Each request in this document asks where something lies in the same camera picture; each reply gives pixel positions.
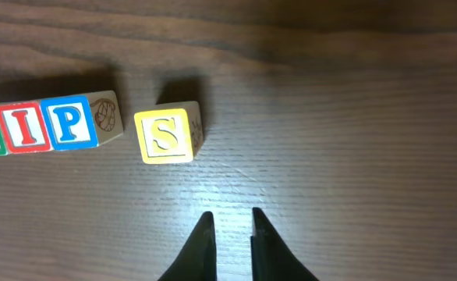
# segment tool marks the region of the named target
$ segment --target blue letter p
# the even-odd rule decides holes
[[[76,125],[81,120],[80,111],[77,108],[68,106],[56,108],[54,109],[54,113],[57,114],[62,130],[60,141],[74,141],[76,136],[71,133],[70,127]]]

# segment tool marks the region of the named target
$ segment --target blue block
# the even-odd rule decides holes
[[[97,132],[85,96],[51,98],[40,102],[51,145],[57,151],[95,148]]]

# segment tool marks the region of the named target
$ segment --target globe drawing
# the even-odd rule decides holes
[[[107,98],[101,98],[96,102],[92,103],[90,106],[94,107],[97,105],[97,112],[95,112],[94,115],[95,123],[99,128],[106,132],[112,131],[112,129],[114,129],[115,124],[114,111],[116,110],[116,105],[114,104],[114,102]]]

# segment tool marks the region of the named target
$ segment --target dark brown tabletop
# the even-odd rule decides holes
[[[457,280],[457,0],[0,0],[0,102],[108,89],[119,139],[0,157],[0,281],[155,281],[204,211],[251,280],[252,207],[321,281]],[[184,98],[199,155],[143,164]]]

